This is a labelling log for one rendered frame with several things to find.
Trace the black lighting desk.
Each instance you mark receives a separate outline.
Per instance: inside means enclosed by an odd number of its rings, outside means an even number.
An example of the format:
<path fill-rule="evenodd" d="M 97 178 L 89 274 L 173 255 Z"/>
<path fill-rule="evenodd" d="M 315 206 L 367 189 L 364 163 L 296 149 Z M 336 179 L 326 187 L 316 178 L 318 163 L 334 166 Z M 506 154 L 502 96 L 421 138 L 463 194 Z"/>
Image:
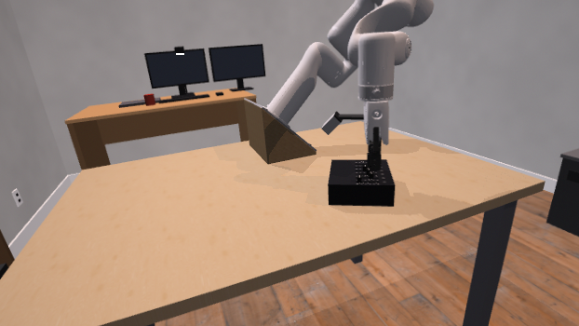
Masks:
<path fill-rule="evenodd" d="M 372 171 L 367 159 L 332 160 L 328 192 L 329 205 L 394 207 L 395 202 L 387 159 L 382 159 L 381 170 Z"/>

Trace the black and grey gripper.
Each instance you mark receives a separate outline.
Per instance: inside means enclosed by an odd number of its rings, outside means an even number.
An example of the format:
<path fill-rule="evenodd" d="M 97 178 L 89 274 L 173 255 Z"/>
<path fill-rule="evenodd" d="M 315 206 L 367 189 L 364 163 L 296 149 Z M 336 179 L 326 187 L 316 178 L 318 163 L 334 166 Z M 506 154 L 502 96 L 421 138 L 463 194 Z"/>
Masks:
<path fill-rule="evenodd" d="M 360 99 L 364 102 L 364 131 L 366 143 L 368 145 L 367 169 L 381 169 L 381 150 L 382 141 L 385 145 L 389 144 L 389 104 L 387 99 Z M 375 113 L 377 115 L 375 115 Z M 371 142 L 370 142 L 371 141 Z"/>

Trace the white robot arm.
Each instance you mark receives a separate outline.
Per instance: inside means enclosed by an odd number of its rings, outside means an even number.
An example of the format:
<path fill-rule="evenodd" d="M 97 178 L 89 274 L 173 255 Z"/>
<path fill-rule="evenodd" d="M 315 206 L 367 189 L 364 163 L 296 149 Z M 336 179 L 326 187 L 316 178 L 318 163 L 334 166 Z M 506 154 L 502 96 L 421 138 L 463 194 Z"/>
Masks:
<path fill-rule="evenodd" d="M 357 66 L 360 99 L 393 97 L 394 63 L 404 63 L 411 54 L 411 40 L 397 31 L 424 23 L 433 9 L 433 0 L 355 0 L 328 33 L 344 61 L 323 43 L 313 43 L 266 109 L 290 128 L 287 124 L 316 87 L 316 76 L 337 88 Z"/>

